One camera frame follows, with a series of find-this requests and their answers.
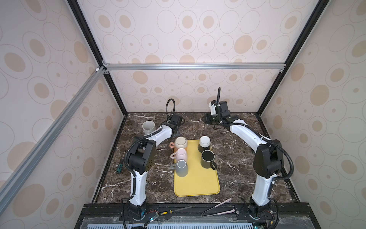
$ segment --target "black and white mug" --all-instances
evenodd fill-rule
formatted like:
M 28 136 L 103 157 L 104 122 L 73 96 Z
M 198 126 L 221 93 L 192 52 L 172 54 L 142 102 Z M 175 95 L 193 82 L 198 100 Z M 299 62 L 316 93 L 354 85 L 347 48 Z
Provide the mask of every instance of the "black and white mug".
M 199 139 L 199 144 L 198 144 L 198 151 L 200 153 L 203 153 L 205 150 L 210 150 L 211 149 L 211 140 L 209 137 L 207 136 L 202 136 Z
M 211 150 L 205 150 L 201 154 L 201 165 L 205 169 L 217 169 L 217 164 L 213 161 L 215 159 L 215 155 Z

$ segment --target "screwdriver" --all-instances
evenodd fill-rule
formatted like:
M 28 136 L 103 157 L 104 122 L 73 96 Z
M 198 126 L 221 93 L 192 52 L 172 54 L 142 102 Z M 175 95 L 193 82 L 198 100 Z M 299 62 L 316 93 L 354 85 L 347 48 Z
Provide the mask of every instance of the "screwdriver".
M 174 210 L 174 211 L 170 210 L 170 211 L 169 211 L 169 213 L 170 213 L 170 214 L 172 214 L 172 212 L 175 212 L 175 211 L 181 211 L 181 210 L 185 210 L 185 209 L 189 209 L 189 208 L 191 208 L 191 207 L 193 207 L 193 206 L 180 208 L 180 209 L 177 209 L 177 210 Z M 168 214 L 168 211 L 162 212 L 161 214 L 162 214 L 162 215 Z

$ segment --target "wallpaper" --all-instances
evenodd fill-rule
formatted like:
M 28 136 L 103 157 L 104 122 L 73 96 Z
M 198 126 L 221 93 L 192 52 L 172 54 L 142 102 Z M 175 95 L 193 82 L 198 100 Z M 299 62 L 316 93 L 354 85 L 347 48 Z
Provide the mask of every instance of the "wallpaper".
M 73 229 L 94 196 L 121 122 L 101 77 L 0 216 L 0 229 Z
M 0 2 L 0 187 L 95 68 L 63 1 Z
M 79 0 L 107 63 L 284 62 L 317 0 Z
M 227 101 L 229 110 L 257 111 L 279 69 L 111 71 L 127 111 L 209 111 L 209 103 Z
M 323 229 L 366 225 L 365 60 L 366 1 L 333 1 L 262 116 Z

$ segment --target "gray mug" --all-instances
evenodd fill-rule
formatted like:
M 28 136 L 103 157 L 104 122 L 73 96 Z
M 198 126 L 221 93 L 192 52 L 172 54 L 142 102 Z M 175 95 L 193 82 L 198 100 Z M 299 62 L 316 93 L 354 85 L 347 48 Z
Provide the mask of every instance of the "gray mug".
M 179 160 L 172 164 L 169 169 L 174 169 L 178 177 L 185 177 L 188 174 L 188 165 L 185 160 Z

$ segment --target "marble surface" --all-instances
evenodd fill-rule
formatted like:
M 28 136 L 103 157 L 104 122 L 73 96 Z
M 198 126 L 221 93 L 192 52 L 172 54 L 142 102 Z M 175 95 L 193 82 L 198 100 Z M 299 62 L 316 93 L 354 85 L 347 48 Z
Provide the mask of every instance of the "marble surface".
M 181 113 L 186 119 L 180 127 L 181 136 L 186 139 L 199 139 L 202 135 L 211 138 L 215 162 L 218 165 L 217 174 L 220 182 L 220 192 L 216 195 L 178 197 L 174 194 L 173 171 L 169 165 L 172 149 L 171 139 L 157 146 L 154 166 L 147 175 L 146 198 L 148 203 L 215 203 L 232 197 L 233 203 L 249 202 L 255 186 L 256 173 L 253 169 L 254 153 L 251 148 L 237 135 L 226 129 L 213 130 L 213 126 L 204 124 L 201 118 L 204 113 Z M 254 114 L 236 114 L 248 125 L 263 134 Z M 126 168 L 121 174 L 116 174 L 116 168 L 124 152 L 130 147 L 136 134 L 142 133 L 142 124 L 151 120 L 156 125 L 164 121 L 165 113 L 131 113 L 123 128 L 117 149 L 108 169 L 97 203 L 120 203 L 121 198 L 130 196 L 131 175 Z M 284 181 L 276 181 L 272 195 L 278 202 L 291 202 L 291 196 Z

